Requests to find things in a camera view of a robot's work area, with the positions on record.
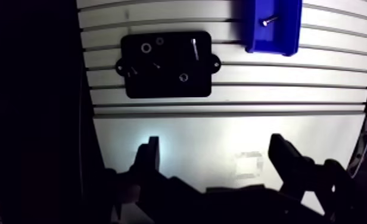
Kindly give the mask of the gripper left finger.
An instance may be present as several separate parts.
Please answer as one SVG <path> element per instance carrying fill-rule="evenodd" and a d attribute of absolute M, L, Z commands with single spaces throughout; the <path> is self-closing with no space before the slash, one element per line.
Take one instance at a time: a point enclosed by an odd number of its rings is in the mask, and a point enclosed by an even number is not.
<path fill-rule="evenodd" d="M 107 169 L 107 186 L 117 204 L 134 202 L 154 223 L 198 223 L 201 192 L 159 172 L 159 138 L 138 147 L 129 170 Z"/>

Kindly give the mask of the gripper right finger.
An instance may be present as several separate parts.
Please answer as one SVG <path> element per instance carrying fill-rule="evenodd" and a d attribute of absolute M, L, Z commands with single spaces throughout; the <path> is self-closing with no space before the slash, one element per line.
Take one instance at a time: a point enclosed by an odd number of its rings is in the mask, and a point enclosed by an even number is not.
<path fill-rule="evenodd" d="M 362 192 L 338 161 L 316 164 L 278 133 L 270 137 L 268 157 L 283 181 L 280 193 L 301 201 L 314 192 L 328 223 L 367 223 Z"/>

